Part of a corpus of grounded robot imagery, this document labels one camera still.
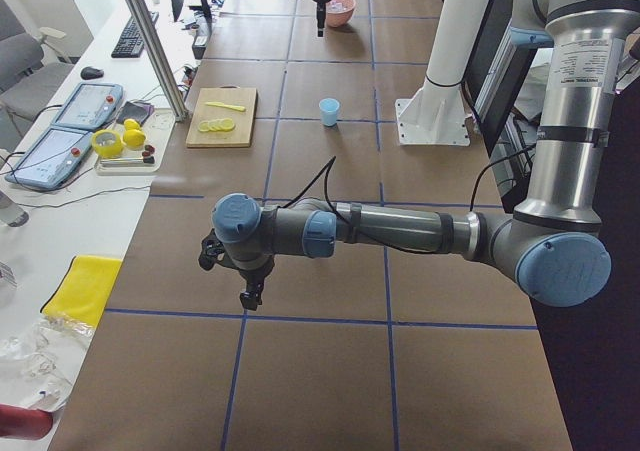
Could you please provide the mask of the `teach pendant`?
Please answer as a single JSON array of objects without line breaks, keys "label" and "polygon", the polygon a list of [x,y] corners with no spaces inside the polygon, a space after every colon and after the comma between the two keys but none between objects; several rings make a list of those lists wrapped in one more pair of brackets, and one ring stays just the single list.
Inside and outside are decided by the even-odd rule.
[{"label": "teach pendant", "polygon": [[52,191],[65,182],[92,150],[93,132],[52,125],[11,166],[5,180]]},{"label": "teach pendant", "polygon": [[95,131],[116,113],[124,88],[113,83],[80,83],[61,106],[52,124]]}]

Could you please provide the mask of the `white tray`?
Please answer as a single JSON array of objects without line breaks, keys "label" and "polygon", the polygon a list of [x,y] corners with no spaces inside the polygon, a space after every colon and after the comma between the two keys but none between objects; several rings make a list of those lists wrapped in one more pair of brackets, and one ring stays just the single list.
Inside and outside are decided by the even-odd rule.
[{"label": "white tray", "polygon": [[94,169],[99,175],[138,176],[155,173],[162,161],[162,154],[152,145],[139,149],[124,148],[115,158],[98,158]]}]

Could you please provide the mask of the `black computer mouse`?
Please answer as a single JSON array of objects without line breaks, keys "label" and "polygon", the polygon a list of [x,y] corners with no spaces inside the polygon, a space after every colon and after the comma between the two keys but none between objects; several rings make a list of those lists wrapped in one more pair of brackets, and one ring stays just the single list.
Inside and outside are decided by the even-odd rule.
[{"label": "black computer mouse", "polygon": [[104,76],[104,71],[102,69],[98,69],[91,66],[84,67],[80,72],[80,77],[83,80],[100,79],[103,76]]}]

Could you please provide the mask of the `yellow tape roll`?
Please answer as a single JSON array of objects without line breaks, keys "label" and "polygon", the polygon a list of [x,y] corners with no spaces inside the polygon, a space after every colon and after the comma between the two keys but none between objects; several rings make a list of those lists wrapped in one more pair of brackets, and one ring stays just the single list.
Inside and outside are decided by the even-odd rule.
[{"label": "yellow tape roll", "polygon": [[91,138],[92,149],[102,159],[113,159],[121,155],[124,143],[121,136],[108,129],[96,131]]}]

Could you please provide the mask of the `upper teach pendant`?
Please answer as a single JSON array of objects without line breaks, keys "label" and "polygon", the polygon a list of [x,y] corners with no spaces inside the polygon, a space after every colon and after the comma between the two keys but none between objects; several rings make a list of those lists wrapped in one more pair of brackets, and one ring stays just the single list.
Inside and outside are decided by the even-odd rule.
[{"label": "upper teach pendant", "polygon": [[124,88],[113,83],[80,83],[61,106],[52,124],[95,131],[116,113]]}]

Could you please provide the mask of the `yellow cloth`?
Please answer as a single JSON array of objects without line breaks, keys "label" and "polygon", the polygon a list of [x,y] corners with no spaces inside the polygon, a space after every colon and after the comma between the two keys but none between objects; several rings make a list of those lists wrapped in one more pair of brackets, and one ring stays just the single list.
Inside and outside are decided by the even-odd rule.
[{"label": "yellow cloth", "polygon": [[75,256],[56,291],[40,312],[96,328],[122,266],[122,260],[94,255]]}]

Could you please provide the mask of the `lower teach pendant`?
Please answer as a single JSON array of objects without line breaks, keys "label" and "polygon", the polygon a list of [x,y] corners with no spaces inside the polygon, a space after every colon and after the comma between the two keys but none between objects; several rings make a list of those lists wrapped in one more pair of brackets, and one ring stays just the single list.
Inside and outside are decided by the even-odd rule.
[{"label": "lower teach pendant", "polygon": [[52,191],[65,182],[92,150],[93,132],[52,125],[11,166],[5,180]]}]

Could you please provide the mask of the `yellow plastic knife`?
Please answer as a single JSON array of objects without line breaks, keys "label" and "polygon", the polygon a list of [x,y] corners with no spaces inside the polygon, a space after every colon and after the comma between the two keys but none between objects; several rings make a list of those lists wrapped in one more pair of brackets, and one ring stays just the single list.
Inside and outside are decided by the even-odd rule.
[{"label": "yellow plastic knife", "polygon": [[246,109],[247,109],[243,105],[227,104],[227,103],[218,102],[218,101],[207,101],[205,102],[205,105],[210,107],[221,108],[221,109],[233,110],[237,112],[246,112]]}]

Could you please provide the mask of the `light blue cup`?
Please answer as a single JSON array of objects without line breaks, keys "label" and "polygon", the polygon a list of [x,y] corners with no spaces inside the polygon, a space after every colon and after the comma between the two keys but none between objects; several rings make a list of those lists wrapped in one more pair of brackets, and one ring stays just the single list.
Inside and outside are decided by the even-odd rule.
[{"label": "light blue cup", "polygon": [[321,122],[324,126],[332,127],[337,124],[340,102],[335,98],[323,98],[319,101]]}]

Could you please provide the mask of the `aluminium frame post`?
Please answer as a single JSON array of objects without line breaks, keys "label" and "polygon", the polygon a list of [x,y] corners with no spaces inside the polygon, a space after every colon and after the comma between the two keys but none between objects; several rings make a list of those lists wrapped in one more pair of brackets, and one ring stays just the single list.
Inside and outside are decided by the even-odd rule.
[{"label": "aluminium frame post", "polygon": [[155,25],[152,23],[146,2],[145,0],[124,1],[141,32],[152,68],[174,114],[175,120],[177,122],[183,122],[189,117],[189,111],[184,104],[182,94],[174,79],[174,72],[170,68]]}]

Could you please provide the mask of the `black keyboard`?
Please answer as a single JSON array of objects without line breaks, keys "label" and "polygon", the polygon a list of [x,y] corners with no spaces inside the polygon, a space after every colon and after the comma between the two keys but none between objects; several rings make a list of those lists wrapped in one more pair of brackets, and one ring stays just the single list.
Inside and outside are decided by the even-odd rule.
[{"label": "black keyboard", "polygon": [[130,17],[120,33],[118,41],[114,46],[111,57],[114,59],[138,58],[144,49],[144,41],[141,31],[134,20]]}]

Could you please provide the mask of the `grey office chair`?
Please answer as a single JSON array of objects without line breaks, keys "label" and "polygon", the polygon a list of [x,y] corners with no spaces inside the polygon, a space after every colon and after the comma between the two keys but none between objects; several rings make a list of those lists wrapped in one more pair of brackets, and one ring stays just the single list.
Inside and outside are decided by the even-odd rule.
[{"label": "grey office chair", "polygon": [[49,38],[66,33],[41,27],[29,34],[5,0],[1,0],[1,109],[23,137],[17,118],[33,123],[74,68],[69,56]]}]

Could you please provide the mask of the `clear plastic bag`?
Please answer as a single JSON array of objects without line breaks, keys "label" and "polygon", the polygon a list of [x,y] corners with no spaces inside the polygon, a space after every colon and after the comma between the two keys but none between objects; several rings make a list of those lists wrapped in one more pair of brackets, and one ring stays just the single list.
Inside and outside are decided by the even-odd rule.
[{"label": "clear plastic bag", "polygon": [[1,402],[31,410],[62,409],[95,329],[63,317],[44,317],[1,341]]}]

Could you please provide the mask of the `red bottle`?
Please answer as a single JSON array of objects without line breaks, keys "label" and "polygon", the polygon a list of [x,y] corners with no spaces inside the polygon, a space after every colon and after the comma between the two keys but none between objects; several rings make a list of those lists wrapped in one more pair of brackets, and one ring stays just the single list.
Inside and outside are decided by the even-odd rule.
[{"label": "red bottle", "polygon": [[25,440],[39,440],[46,436],[53,426],[50,412],[1,405],[1,437]]}]

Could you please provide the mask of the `dark wallet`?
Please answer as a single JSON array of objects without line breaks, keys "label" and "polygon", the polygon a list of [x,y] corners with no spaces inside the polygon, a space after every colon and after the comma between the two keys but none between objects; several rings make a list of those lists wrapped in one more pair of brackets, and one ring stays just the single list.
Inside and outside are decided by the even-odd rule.
[{"label": "dark wallet", "polygon": [[133,119],[140,125],[154,113],[155,107],[148,102],[127,101],[119,110],[116,116],[118,124],[124,124],[127,119]]}]

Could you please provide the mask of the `wooden cutting board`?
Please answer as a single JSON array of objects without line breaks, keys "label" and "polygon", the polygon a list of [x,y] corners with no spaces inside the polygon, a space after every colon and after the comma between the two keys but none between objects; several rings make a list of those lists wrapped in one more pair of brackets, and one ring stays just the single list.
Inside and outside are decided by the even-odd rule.
[{"label": "wooden cutting board", "polygon": [[[206,106],[207,101],[245,106],[246,112]],[[186,136],[187,148],[247,148],[252,143],[253,123],[257,103],[257,89],[252,87],[209,87],[199,91],[191,124]],[[231,118],[231,131],[199,132],[201,121]]]}]

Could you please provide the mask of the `pink bowl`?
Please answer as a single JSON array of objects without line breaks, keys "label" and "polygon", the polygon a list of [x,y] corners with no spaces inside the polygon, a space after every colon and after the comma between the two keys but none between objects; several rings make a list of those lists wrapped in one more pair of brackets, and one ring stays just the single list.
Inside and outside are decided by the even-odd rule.
[{"label": "pink bowl", "polygon": [[326,4],[326,25],[337,28],[348,23],[356,7],[355,0],[331,0]]}]

